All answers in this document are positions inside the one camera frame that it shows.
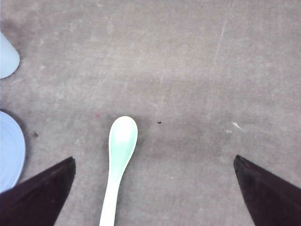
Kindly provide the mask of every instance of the speck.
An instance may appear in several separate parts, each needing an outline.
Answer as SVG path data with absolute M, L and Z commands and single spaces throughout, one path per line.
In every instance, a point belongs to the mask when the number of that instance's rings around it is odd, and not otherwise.
M 34 132 L 32 136 L 33 136 L 34 138 L 38 138 L 38 137 L 39 137 L 39 135 L 38 135 L 36 132 Z

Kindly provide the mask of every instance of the gray surface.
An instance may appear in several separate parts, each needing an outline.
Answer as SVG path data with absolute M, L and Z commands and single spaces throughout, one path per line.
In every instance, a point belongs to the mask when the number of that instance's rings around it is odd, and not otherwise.
M 21 181 L 77 161 L 56 226 L 98 225 L 121 115 L 139 139 L 117 226 L 252 226 L 236 154 L 301 186 L 301 1 L 1 4 L 2 32 L 21 55 L 1 81 L 1 108 L 26 135 Z

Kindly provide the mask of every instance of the ceramic spoon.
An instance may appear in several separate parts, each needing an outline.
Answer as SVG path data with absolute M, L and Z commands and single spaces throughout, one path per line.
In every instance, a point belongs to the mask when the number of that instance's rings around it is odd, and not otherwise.
M 109 134 L 109 176 L 99 226 L 114 226 L 120 181 L 137 137 L 138 128 L 132 118 L 122 116 L 114 121 Z

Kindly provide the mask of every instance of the small crumb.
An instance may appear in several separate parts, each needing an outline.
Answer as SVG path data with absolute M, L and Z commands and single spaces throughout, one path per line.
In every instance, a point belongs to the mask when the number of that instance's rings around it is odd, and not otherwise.
M 239 126 L 236 122 L 232 122 L 232 124 L 233 124 L 233 126 L 235 126 L 236 128 L 241 129 L 240 126 Z
M 34 132 L 32 136 L 33 136 L 34 138 L 38 138 L 38 137 L 39 137 L 39 135 L 38 135 L 36 132 Z

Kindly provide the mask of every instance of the scratch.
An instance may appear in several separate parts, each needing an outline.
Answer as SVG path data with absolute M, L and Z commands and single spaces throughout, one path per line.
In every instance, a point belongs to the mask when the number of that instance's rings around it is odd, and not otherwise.
M 114 33 L 114 24 L 112 22 L 112 19 L 110 19 L 109 22 L 108 22 L 107 33 L 108 34 L 113 34 Z
M 155 109 L 157 110 L 157 108 L 158 108 L 158 104 L 156 104 L 156 103 L 150 103 L 150 105 L 154 106 L 154 107 L 155 107 Z
M 124 83 L 124 86 L 122 88 L 122 92 L 121 93 L 124 93 L 124 91 L 126 90 L 126 88 L 127 88 L 127 81 Z
M 229 19 L 229 15 L 232 13 L 232 9 L 233 9 L 233 6 L 234 6 L 234 1 L 233 1 L 232 6 L 230 6 L 230 5 L 231 5 L 231 2 L 229 3 L 229 6 L 228 6 L 228 8 L 230 8 L 230 9 L 229 9 L 229 11 L 226 15 L 226 19 L 225 19 L 224 24 L 222 26 L 222 32 L 221 32 L 220 39 L 219 39 L 219 42 L 218 42 L 218 45 L 217 45 L 217 48 L 216 48 L 216 51 L 215 51 L 215 55 L 214 55 L 214 59 L 213 59 L 213 67 L 211 68 L 211 74 L 213 73 L 214 66 L 216 65 L 216 59 L 217 59 L 217 56 L 220 52 L 222 38 L 224 36 L 224 32 L 225 32 L 225 28 L 226 28 L 226 25 L 227 25 L 227 22 L 228 22 L 228 19 Z
M 160 84 L 162 84 L 162 82 L 163 82 L 163 74 L 161 74 Z
M 157 17 L 157 20 L 161 19 L 164 15 L 159 15 Z M 143 43 L 145 41 L 146 38 L 148 38 L 148 35 L 145 35 L 145 33 L 151 29 L 154 26 L 154 23 L 151 23 L 148 27 L 146 27 L 143 31 L 140 31 L 138 34 L 138 38 L 134 41 L 132 41 L 132 43 L 130 44 L 130 46 L 127 48 L 127 50 L 133 49 L 135 47 L 135 45 L 140 42 Z
M 80 136 L 76 141 L 75 141 L 75 144 L 78 145 L 79 144 L 79 141 L 84 138 L 85 135 L 87 135 L 88 131 L 86 131 L 82 136 Z
M 137 63 L 140 63 L 141 58 L 142 58 L 142 54 L 140 54 L 140 56 L 138 57 Z
M 159 111 L 159 108 L 160 108 L 160 107 L 162 106 L 162 104 L 163 104 L 164 97 L 165 97 L 165 95 L 164 95 L 164 93 L 163 93 L 162 96 L 161 96 L 161 98 L 160 98 L 160 100 L 159 100 L 159 103 L 158 103 L 158 104 L 156 104 L 156 103 L 152 103 L 152 104 L 151 104 L 151 105 L 155 106 L 155 108 L 156 108 L 156 111 L 155 111 L 155 118 L 157 118 L 157 116 L 158 116 L 158 111 Z

